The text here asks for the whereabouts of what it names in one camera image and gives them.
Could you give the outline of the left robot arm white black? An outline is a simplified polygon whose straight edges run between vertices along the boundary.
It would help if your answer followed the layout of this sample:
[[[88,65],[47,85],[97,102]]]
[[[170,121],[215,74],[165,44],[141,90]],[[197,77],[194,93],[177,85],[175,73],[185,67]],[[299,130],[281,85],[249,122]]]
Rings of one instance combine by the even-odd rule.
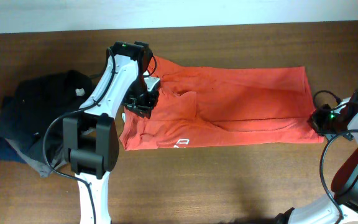
[[[150,118],[160,87],[148,71],[149,45],[116,42],[106,51],[102,77],[79,110],[63,118],[63,154],[80,191],[80,222],[110,223],[109,175],[119,155],[115,118],[120,106]]]

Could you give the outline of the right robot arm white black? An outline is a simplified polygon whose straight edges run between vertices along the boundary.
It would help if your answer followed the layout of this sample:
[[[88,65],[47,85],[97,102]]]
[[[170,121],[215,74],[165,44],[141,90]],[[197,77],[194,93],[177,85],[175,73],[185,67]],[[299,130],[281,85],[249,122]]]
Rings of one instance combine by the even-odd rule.
[[[309,125],[328,141],[319,161],[319,178],[324,196],[313,203],[278,214],[274,223],[349,223],[358,222],[358,89],[351,97],[336,99],[336,107],[319,107]],[[329,147],[340,137],[355,141],[357,148],[336,172],[331,185],[324,178],[324,162]]]

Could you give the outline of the red orange t-shirt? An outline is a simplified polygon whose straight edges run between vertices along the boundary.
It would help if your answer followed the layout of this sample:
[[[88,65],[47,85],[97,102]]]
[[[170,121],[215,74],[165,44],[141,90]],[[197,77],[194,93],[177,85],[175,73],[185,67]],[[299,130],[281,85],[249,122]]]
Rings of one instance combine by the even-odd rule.
[[[304,67],[184,67],[157,58],[161,86],[150,118],[125,110],[125,150],[321,143]]]

